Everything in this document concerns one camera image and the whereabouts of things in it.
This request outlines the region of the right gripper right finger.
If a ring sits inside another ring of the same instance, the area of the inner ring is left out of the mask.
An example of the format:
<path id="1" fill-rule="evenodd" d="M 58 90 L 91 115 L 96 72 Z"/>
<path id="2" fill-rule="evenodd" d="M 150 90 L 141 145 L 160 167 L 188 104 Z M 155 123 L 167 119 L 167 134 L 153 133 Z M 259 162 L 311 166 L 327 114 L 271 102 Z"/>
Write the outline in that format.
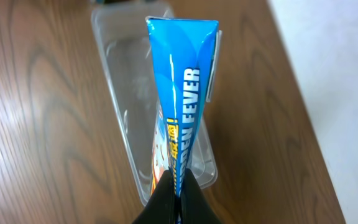
<path id="1" fill-rule="evenodd" d="M 181 188 L 181 222 L 183 224 L 221 224 L 205 199 L 192 171 L 185 171 Z"/>

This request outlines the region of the blue fever patch box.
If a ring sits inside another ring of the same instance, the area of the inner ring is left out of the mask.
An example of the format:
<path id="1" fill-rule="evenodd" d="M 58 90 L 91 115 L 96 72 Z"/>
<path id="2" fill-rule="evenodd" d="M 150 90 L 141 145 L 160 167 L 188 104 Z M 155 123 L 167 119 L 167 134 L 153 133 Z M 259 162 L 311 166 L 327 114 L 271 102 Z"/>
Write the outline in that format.
<path id="1" fill-rule="evenodd" d="M 204 104 L 211 98 L 223 32 L 216 20 L 148 16 L 145 21 L 179 197 Z"/>

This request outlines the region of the clear plastic container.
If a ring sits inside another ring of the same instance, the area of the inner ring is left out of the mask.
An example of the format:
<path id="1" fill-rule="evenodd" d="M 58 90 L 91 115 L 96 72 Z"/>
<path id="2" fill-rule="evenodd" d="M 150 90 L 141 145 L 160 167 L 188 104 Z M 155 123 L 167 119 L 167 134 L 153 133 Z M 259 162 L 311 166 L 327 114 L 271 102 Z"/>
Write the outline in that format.
<path id="1" fill-rule="evenodd" d="M 104 4 L 91 15 L 94 37 L 140 201 L 168 169 L 166 129 L 145 19 L 173 17 L 162 1 Z"/>

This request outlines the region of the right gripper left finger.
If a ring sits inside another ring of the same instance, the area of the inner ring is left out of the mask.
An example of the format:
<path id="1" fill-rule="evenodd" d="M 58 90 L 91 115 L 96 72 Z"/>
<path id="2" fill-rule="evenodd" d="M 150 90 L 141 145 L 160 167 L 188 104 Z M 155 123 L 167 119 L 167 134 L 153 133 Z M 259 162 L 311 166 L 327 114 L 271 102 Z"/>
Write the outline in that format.
<path id="1" fill-rule="evenodd" d="M 152 196 L 133 224 L 174 224 L 177 220 L 176 196 L 170 170 L 162 174 Z"/>

